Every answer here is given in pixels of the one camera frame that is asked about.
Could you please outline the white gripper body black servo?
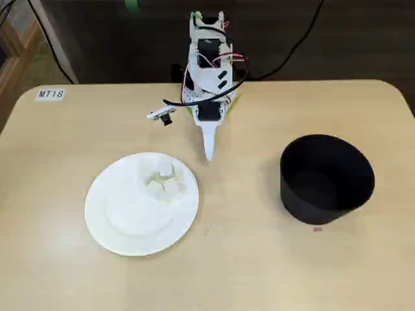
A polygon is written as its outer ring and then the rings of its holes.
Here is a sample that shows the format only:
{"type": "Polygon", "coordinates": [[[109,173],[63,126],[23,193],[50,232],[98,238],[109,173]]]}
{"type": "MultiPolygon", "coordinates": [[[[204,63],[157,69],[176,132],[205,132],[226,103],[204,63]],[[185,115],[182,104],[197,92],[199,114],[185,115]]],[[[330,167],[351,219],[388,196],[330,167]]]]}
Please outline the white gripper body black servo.
{"type": "Polygon", "coordinates": [[[192,116],[195,124],[200,127],[220,126],[224,122],[233,102],[234,98],[225,96],[218,100],[211,100],[205,104],[193,106],[192,116]]]}

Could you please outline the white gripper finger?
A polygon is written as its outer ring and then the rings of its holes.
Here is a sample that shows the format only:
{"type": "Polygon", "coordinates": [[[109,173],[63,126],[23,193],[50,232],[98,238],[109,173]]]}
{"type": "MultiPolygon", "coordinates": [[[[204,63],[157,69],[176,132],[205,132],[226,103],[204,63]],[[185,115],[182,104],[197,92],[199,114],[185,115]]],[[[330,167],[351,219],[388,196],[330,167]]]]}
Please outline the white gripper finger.
{"type": "Polygon", "coordinates": [[[216,135],[217,125],[205,125],[202,127],[202,134],[204,140],[204,152],[206,155],[206,159],[208,161],[213,160],[213,156],[215,153],[215,135],[216,135]]]}

